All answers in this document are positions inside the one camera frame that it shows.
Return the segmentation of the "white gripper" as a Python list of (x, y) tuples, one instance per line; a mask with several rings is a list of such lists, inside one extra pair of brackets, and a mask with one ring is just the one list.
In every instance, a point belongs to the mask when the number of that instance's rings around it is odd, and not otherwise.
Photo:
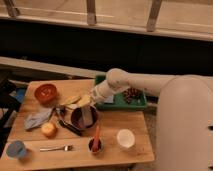
[(77, 106), (83, 107), (89, 105), (91, 100), (94, 103), (104, 102), (108, 97), (114, 94), (115, 92), (109, 86), (107, 81), (102, 81), (100, 84), (94, 86), (94, 88), (90, 91), (90, 96), (88, 94), (83, 95), (77, 102)]

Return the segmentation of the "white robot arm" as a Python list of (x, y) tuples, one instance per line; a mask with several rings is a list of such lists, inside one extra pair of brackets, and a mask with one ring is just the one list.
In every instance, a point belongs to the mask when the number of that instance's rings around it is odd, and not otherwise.
[(104, 81), (82, 96), (78, 106), (95, 105), (128, 88), (134, 88), (158, 97), (162, 88), (174, 78), (176, 78), (176, 75), (136, 74), (113, 68), (106, 73)]

